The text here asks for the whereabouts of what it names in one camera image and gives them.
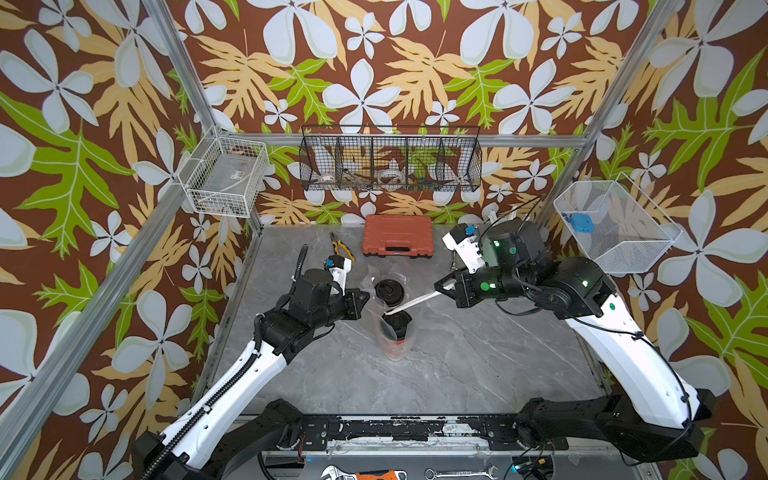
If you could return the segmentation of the clear plastic carrier bag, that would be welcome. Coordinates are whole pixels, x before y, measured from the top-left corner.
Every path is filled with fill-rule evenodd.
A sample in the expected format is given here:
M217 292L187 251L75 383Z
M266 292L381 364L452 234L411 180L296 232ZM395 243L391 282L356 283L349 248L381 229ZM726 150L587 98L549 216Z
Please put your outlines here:
M414 347L419 333L419 322L413 309L390 314L391 310L411 300L406 277L396 272L382 274L373 270L366 277L365 288L371 298L363 310L364 323L389 360L403 360Z

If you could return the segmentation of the white straw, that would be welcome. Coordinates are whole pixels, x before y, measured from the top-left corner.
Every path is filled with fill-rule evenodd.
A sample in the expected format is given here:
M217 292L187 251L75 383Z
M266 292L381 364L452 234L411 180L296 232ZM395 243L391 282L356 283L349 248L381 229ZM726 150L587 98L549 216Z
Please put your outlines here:
M438 292L438 291L433 291L431 293L427 293L427 294L419 296L419 297L417 297L417 298L415 298L413 300L410 300L410 301L408 301L408 302L406 302L406 303L404 303L402 305L399 305L399 306L397 306L397 307L395 307L395 308L393 308L391 310L388 310L384 315L385 316L394 315L396 313L399 313L401 311L405 311L405 310L407 310L409 308L412 308L414 306L417 306L417 305L419 305L421 303L424 303L424 302L426 302L426 301L428 301L428 300L430 300L432 298L439 297L439 296L442 296L442 294L440 292Z

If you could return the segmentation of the red milk tea cup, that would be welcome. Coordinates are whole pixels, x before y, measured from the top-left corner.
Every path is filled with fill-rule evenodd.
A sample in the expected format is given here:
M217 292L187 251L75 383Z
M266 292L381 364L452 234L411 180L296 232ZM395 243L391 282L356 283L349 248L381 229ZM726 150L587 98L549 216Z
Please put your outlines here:
M382 312L401 306L405 301L404 284L395 278L382 278L373 285L375 306Z
M377 321L377 339L385 356L392 361L404 358L410 349L408 335L409 325L413 321L407 311L401 311L394 315L383 315Z

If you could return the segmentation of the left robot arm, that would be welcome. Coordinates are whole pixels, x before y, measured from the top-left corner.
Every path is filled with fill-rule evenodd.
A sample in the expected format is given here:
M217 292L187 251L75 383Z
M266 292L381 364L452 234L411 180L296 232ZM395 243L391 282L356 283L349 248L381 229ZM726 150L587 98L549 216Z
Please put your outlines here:
M370 294L346 285L351 270L330 261L294 274L289 292L254 318L254 335L214 386L161 434L134 444L133 467L140 479L205 476L233 422L253 398L310 343L318 329L358 320Z

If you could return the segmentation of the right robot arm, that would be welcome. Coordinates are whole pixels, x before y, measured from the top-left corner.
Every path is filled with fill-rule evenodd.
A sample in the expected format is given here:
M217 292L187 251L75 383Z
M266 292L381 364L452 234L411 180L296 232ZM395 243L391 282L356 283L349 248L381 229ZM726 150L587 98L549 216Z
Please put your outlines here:
M699 455L711 417L711 391L686 382L641 331L609 276L583 256L553 258L527 220L492 224L478 232L456 225L442 238L462 268L438 280L437 292L458 308L485 300L526 298L530 314L549 311L597 354L619 390L591 400L529 400L516 414L517 439L538 447L556 438L605 441L636 463Z

